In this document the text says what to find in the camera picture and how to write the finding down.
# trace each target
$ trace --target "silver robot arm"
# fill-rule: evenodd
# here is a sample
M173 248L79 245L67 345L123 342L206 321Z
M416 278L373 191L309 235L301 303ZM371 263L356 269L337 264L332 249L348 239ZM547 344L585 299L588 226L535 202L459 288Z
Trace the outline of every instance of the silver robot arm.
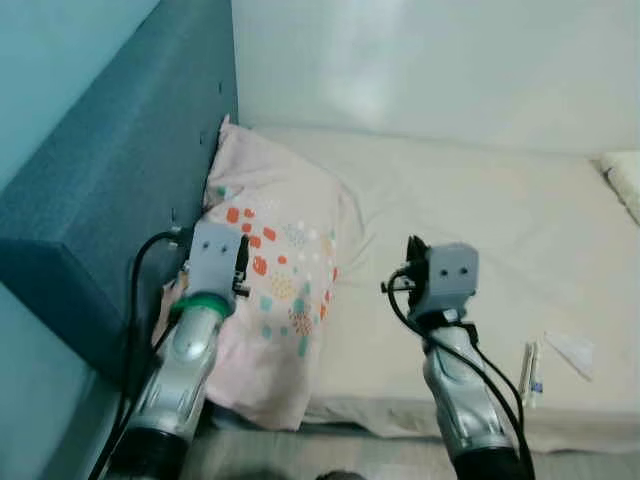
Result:
M490 379L474 348L475 327L462 322L477 280L478 253L472 247L462 243L427 247L411 237L407 263L382 284L382 291L396 315L422 337L424 378L458 478L531 480L533 465L524 436L519 435L518 458L488 391ZM409 292L408 316L396 303L396 291Z
M174 308L179 320L158 349L147 381L110 458L105 478L177 479L202 412L224 320L243 285L248 240L221 224L200 222L189 256L189 287Z

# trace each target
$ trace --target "green ring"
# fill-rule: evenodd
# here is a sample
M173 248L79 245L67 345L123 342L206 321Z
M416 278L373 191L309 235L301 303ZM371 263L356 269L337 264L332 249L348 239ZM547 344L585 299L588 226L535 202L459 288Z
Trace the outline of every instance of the green ring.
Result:
M205 307L210 310L214 310L222 315L223 318L227 318L232 313L231 307L226 301L220 297L210 295L198 295L196 297L188 297L178 300L171 307L171 312L179 313L191 307Z

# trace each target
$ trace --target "white bed sheet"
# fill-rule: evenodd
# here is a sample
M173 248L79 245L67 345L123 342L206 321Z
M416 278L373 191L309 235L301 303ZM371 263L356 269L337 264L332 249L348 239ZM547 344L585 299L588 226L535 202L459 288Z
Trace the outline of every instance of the white bed sheet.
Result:
M533 449L640 448L639 229L586 159L257 130L337 175L356 195L367 232L339 280L305 421L353 421L382 436L439 434L419 341L379 293L417 234L479 250L468 318L515 382L525 342L545 331L595 343L592 382L544 346L544 394L527 411Z

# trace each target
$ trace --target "bed frame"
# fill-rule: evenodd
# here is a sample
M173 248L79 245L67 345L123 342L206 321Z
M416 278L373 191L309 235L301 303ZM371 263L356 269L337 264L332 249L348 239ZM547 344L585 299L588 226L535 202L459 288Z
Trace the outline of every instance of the bed frame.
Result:
M161 1L0 193L0 281L111 380L131 260L199 217L226 113L237 117L230 0ZM146 336L183 260L159 250L141 278Z

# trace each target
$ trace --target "white pillow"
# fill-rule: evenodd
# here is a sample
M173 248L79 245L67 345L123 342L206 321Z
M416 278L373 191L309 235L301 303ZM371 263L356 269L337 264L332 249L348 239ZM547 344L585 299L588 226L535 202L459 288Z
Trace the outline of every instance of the white pillow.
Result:
M204 203L207 220L251 245L251 296L222 328L207 396L262 427L297 429L334 282L362 239L357 207L337 179L227 120Z
M614 152L596 160L613 189L640 224L640 152Z

